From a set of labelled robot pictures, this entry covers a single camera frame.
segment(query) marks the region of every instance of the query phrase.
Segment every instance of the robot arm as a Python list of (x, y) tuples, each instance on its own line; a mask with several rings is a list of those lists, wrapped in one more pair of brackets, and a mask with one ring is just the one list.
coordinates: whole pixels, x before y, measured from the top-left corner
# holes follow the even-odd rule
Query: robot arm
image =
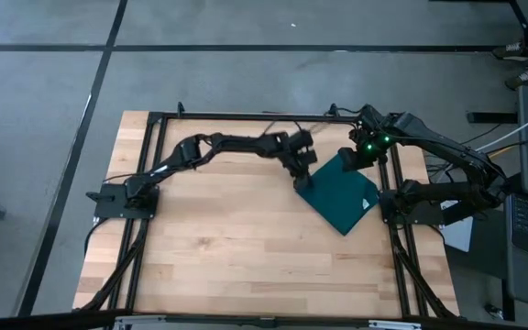
[(427, 216), (424, 224), (451, 224), (485, 209), (500, 205), (505, 198), (503, 184), (506, 177), (502, 169), (493, 164), (488, 156), (465, 147), (427, 128), (423, 121), (409, 113), (381, 115), (371, 105), (365, 105), (355, 119), (356, 129), (349, 137), (356, 143), (356, 150), (341, 148), (339, 155), (344, 171), (354, 171), (373, 166), (376, 160), (384, 160), (388, 148), (395, 143), (416, 146), (462, 169), (467, 182), (421, 184), (406, 180), (397, 191), (386, 191), (380, 203), (386, 210), (387, 219), (405, 223), (406, 216), (419, 204), (423, 211), (426, 203), (458, 200), (459, 203), (444, 210), (444, 219), (434, 220)]
[[(202, 154), (200, 144), (211, 149)], [(311, 184), (309, 165), (317, 162), (311, 133), (301, 130), (290, 136), (286, 132), (263, 134), (260, 137), (197, 134), (179, 142), (170, 156), (151, 170), (135, 174), (124, 184), (106, 183), (101, 192), (88, 192), (97, 202), (95, 216), (102, 218), (151, 218), (158, 201), (158, 184), (179, 171), (202, 166), (221, 152), (254, 153), (266, 159), (278, 159), (293, 177), (293, 186), (299, 189)]]

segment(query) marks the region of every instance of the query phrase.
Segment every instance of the wooden table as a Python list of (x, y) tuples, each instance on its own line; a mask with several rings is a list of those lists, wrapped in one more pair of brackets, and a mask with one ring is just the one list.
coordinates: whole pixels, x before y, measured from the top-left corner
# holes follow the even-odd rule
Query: wooden table
[[(147, 117), (147, 112), (124, 112), (107, 177), (136, 171)], [(268, 123), (172, 119), (163, 157), (193, 134), (258, 136)], [(279, 122), (271, 131), (296, 129), (294, 123)], [(349, 129), (317, 125), (313, 147), (319, 161), (312, 173), (340, 147), (352, 146)], [(427, 182), (421, 150), (406, 147), (399, 153), (404, 178)], [(389, 172), (394, 187), (390, 165)], [(378, 167), (362, 173), (380, 187)], [(220, 154), (195, 171), (177, 173), (160, 190), (159, 210), (149, 225), (137, 312), (401, 316), (388, 228), (378, 206), (341, 236), (294, 192), (292, 178), (279, 161), (238, 153)], [(113, 271), (124, 223), (111, 219), (93, 234), (75, 307), (91, 300)], [(457, 314), (441, 237), (427, 226), (416, 225), (414, 233), (422, 274)], [(128, 283), (127, 274), (118, 306), (124, 305)], [(406, 283), (417, 314), (408, 274)]]

